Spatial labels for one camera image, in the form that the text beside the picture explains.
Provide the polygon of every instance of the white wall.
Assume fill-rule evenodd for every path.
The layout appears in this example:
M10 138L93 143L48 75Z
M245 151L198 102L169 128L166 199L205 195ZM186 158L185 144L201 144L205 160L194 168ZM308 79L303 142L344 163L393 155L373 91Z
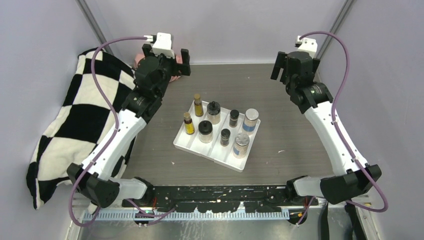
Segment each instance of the white wall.
M272 63L295 50L297 35L329 30L344 0L86 0L108 40L169 32L174 49L193 63ZM114 54L127 63L142 42L120 42Z
M351 68L337 110L358 149L382 170L377 183L389 208L376 216L385 240L424 236L423 11L422 0L357 1L338 34ZM333 96L344 67L334 41L319 67Z
M34 210L26 174L38 138L56 117L77 55L98 45L75 1L0 1L0 235L61 240L70 189Z

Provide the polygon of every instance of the wooden table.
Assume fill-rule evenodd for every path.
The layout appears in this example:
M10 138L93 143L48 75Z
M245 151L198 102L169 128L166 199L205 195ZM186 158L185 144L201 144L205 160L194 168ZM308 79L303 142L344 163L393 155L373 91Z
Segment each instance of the wooden table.
M285 86L270 79L272 67L193 65L191 76L169 84L162 107L138 134L123 178L141 177L153 185L260 185L285 184L302 175L331 175L317 133L290 102ZM195 93L223 108L259 111L260 127L242 173L174 147Z

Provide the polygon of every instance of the black and white checkered cloth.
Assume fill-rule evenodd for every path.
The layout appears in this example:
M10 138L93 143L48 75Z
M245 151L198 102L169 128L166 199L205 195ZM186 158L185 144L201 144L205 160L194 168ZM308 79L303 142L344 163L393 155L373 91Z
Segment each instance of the black and white checkered cloth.
M59 184L71 184L66 170L71 163L80 164L102 141L114 124L114 116L100 95L90 69L94 49L78 56L63 106L48 126L32 156L26 184L39 209ZM121 110L125 98L135 87L134 71L116 57L99 52L95 60L98 82L113 104ZM120 178L130 159L134 140L116 164L112 177Z

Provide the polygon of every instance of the robotic arm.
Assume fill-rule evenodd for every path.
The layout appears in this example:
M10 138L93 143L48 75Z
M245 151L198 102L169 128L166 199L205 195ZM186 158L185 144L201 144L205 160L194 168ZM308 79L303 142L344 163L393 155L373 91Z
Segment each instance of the robotic arm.
M300 112L305 115L318 133L330 158L335 176L300 176L289 180L285 195L289 199L317 196L327 199L331 204L338 204L367 193L372 184L354 162L354 159L351 159L348 150L336 132L332 120L333 97L330 91L325 84L314 81L315 73L320 64L319 59L313 58L317 52L317 43L314 39L303 38L300 40L299 37L296 41L297 51L289 54L278 53L271 79L277 80L280 69L283 69L280 82L285 85L285 90L290 95L290 101L299 107ZM374 181L377 181L382 175L380 167L368 164L353 144L338 118L337 112L335 118L347 143L355 151L358 161Z
M171 34L159 32L145 37L150 44L146 43L142 47L145 58L138 63L135 88L127 96L119 112L117 134L77 186L81 194L101 208L107 208L115 200L142 199L145 196L149 186L151 187L150 183L141 178L115 179L111 177L112 171L124 150L162 105L171 77L191 74L189 51L181 49L182 63L177 63L172 50ZM81 165L72 163L68 167L67 174L73 184L111 138L114 130L115 127L109 130Z

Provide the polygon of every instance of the pink cloth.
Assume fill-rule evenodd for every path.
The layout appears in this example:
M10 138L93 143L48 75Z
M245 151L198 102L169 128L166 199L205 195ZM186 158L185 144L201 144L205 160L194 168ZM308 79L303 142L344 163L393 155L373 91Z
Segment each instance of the pink cloth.
M134 68L135 69L137 69L137 66L139 65L140 60L142 60L144 58L145 58L145 55L143 53L139 53L135 56L135 59L134 59ZM176 56L176 62L179 63L179 64L183 63L183 59L181 58L180 55ZM179 79L180 77L181 76L173 76L173 77L171 77L171 80L169 82L175 81L175 80Z

